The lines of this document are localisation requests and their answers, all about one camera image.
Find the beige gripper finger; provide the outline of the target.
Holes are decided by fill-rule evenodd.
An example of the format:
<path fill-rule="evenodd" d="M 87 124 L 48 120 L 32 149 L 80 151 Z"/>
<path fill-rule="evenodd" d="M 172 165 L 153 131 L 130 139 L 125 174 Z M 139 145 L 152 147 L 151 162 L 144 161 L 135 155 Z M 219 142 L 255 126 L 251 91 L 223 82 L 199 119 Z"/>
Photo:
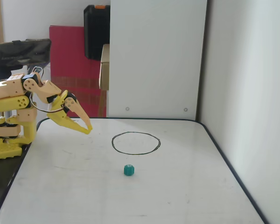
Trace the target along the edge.
<path fill-rule="evenodd" d="M 87 113 L 84 111 L 84 109 L 79 104 L 78 100 L 74 100 L 72 97 L 67 97 L 65 99 L 65 106 L 72 112 L 74 112 L 76 115 L 79 116 L 83 120 L 83 122 L 86 124 L 88 131 L 92 130 L 92 125 L 90 118 L 88 117 Z"/>

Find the yellow gripper body with motor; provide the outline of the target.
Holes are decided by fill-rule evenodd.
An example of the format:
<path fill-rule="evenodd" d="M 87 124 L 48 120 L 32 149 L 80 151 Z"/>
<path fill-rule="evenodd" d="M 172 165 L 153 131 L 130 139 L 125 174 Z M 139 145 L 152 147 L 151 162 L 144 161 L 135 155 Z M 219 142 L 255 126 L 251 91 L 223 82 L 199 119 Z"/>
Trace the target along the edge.
<path fill-rule="evenodd" d="M 71 106 L 74 102 L 77 102 L 76 96 L 65 90 L 51 103 L 50 111 L 57 112 L 47 113 L 47 117 L 58 125 L 73 125 L 75 121 L 67 116 L 67 112 L 70 110 L 67 106 Z"/>

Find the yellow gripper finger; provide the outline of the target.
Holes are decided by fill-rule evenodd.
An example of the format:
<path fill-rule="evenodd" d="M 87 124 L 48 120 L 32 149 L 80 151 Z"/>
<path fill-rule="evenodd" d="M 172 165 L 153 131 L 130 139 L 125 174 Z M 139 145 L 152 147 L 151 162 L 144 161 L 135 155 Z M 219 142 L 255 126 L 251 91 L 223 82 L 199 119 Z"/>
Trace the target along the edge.
<path fill-rule="evenodd" d="M 81 132 L 81 133 L 85 133 L 85 134 L 89 134 L 91 132 L 91 123 L 90 123 L 90 119 L 88 119 L 88 121 L 85 123 L 86 124 L 86 128 L 83 126 L 80 126 L 77 122 L 75 122 L 74 120 L 72 120 L 69 117 L 64 117 L 61 119 L 60 121 L 60 126 Z"/>

